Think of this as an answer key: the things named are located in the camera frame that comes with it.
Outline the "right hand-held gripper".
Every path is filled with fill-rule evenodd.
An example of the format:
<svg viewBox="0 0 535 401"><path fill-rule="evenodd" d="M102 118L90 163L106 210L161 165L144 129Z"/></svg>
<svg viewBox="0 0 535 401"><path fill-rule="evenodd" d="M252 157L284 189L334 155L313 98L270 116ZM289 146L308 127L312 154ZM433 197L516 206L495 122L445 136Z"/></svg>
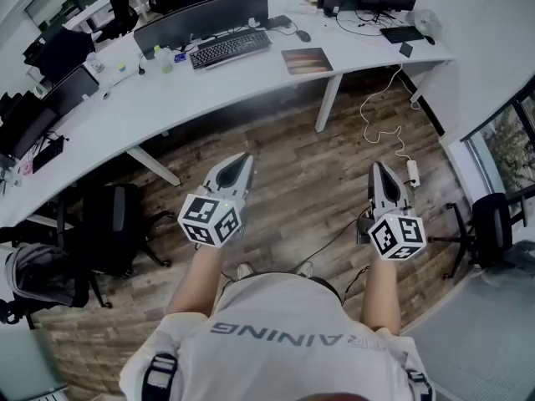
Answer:
<svg viewBox="0 0 535 401"><path fill-rule="evenodd" d="M415 215L405 184L380 161L369 168L370 209L357 218L357 243L372 245L380 260L407 261L427 245L423 220Z"/></svg>

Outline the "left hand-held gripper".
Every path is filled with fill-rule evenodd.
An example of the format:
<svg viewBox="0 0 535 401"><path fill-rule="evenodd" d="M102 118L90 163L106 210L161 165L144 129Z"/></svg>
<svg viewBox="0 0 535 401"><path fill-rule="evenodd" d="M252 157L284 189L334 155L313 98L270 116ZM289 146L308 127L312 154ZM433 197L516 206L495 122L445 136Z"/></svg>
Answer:
<svg viewBox="0 0 535 401"><path fill-rule="evenodd" d="M254 170L250 153L232 155L209 170L203 185L187 195L177 217L189 241L222 248L242 238Z"/></svg>

